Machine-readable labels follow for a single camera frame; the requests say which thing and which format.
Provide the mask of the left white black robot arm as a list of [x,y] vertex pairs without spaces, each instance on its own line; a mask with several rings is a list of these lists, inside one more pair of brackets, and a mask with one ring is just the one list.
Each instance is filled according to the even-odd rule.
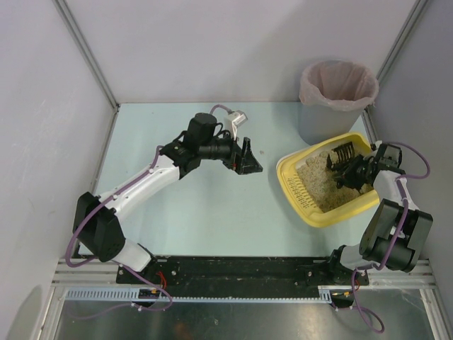
[[137,206],[198,168],[203,160],[220,160],[238,175],[262,172],[251,141],[239,139],[247,120],[239,110],[227,110],[220,123],[212,113],[196,113],[177,138],[156,148],[150,164],[126,182],[101,195],[86,192],[77,201],[71,241],[80,241],[102,262],[114,261],[140,272],[153,260],[140,244],[128,240],[121,227]]

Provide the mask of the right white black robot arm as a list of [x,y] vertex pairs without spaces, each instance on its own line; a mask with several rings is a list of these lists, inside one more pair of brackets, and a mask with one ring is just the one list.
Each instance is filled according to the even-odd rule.
[[371,153],[358,154],[348,142],[333,149],[327,167],[338,188],[360,190],[370,185],[379,196],[379,206],[360,243],[336,250],[339,264],[353,273],[370,269],[411,272],[432,227],[432,215],[413,202],[408,179],[426,179],[430,172],[409,175],[402,168],[402,142],[378,141]]

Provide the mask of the black litter scoop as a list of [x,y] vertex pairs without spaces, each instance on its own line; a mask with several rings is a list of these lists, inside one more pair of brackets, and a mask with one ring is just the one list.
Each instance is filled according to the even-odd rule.
[[355,157],[356,153],[352,142],[340,144],[328,151],[326,166],[331,171],[338,171],[348,165]]

